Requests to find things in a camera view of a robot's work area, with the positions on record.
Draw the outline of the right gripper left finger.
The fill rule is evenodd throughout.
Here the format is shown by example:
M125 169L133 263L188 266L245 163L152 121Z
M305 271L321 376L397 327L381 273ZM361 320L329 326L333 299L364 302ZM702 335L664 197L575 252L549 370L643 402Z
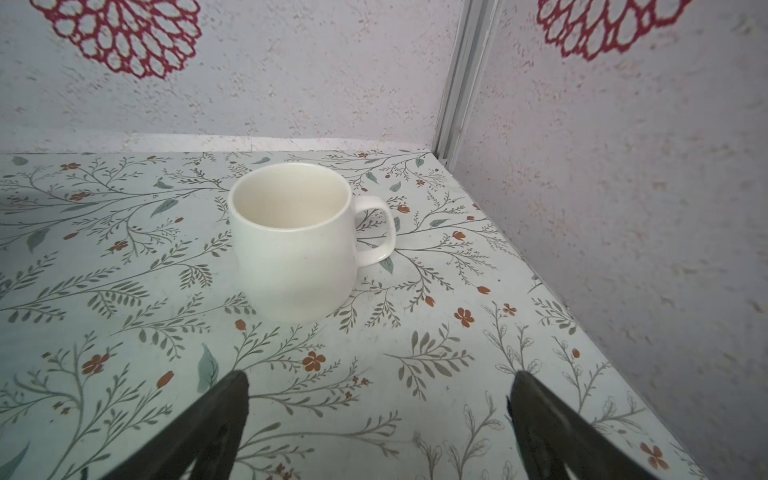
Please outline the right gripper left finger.
M247 375L232 371L106 479L227 479L249 413Z

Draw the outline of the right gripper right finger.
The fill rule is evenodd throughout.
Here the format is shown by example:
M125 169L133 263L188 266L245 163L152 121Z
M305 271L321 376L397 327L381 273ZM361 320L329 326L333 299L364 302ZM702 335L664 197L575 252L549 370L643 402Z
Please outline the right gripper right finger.
M528 372L515 375L506 408L530 479L653 477Z

